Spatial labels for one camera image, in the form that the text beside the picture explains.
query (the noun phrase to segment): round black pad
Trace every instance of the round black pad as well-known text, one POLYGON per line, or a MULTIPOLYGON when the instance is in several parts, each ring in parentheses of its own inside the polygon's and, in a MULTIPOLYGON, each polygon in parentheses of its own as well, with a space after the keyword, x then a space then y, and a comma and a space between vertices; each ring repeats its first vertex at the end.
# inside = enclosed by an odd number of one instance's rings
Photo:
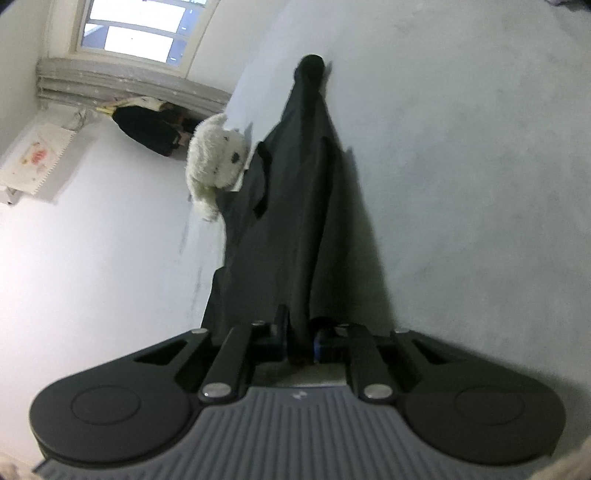
POLYGON ((409 426, 452 457, 514 465, 548 455, 565 421, 558 396, 541 383, 482 364, 439 365, 404 400, 409 426))
POLYGON ((176 439, 190 420, 186 394, 158 366, 130 363, 65 378, 37 396, 31 429, 46 455, 112 465, 149 456, 176 439))

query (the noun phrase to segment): window pane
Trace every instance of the window pane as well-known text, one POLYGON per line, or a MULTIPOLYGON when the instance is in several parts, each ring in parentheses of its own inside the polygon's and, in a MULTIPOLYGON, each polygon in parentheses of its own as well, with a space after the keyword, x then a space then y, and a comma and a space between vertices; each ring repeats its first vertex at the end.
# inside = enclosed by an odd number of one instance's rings
POLYGON ((109 27, 105 50, 166 63, 173 39, 153 33, 109 27))
POLYGON ((105 48, 109 27, 87 23, 84 27, 82 46, 87 48, 105 48))
POLYGON ((173 67, 178 67, 181 63, 181 59, 183 58, 185 48, 187 48, 187 42, 184 40, 173 41, 173 46, 170 47, 170 52, 168 52, 168 60, 166 60, 166 63, 172 65, 173 67))
POLYGON ((91 20, 107 20, 175 33, 186 9, 145 0, 95 0, 91 20))

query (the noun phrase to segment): gray ribbed plastic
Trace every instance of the gray ribbed plastic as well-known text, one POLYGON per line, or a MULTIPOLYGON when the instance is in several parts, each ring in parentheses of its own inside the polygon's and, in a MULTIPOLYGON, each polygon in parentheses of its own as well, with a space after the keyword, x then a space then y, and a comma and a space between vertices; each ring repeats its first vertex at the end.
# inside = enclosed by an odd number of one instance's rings
POLYGON ((249 389, 203 410, 191 431, 143 463, 85 470, 45 462, 47 480, 524 480, 539 460, 471 465, 423 443, 391 407, 365 404, 349 387, 249 389))

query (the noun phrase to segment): white stuffed animal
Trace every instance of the white stuffed animal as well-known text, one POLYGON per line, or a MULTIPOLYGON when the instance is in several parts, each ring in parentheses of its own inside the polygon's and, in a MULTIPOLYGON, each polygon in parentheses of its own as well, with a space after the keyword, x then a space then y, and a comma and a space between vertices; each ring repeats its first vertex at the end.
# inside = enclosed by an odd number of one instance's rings
POLYGON ((225 122, 223 113, 204 120, 189 144, 187 186, 205 220, 214 220, 219 213, 216 189, 233 186, 246 161, 244 136, 236 130, 225 130, 225 122))

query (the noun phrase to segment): dark clothing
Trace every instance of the dark clothing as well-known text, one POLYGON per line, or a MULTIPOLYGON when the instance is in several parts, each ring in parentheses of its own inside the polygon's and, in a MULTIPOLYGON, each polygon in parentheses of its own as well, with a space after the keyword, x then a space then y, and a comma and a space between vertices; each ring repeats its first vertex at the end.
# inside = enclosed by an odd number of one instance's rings
POLYGON ((342 305, 342 155, 319 88, 320 57, 305 57, 280 123, 258 144, 238 192, 220 191, 225 264, 202 326, 221 341, 237 324, 272 323, 289 309, 291 344, 311 358, 310 322, 342 305))
POLYGON ((126 106, 115 110, 113 120, 136 142, 165 157, 178 148, 180 134, 163 120, 162 112, 142 106, 126 106))

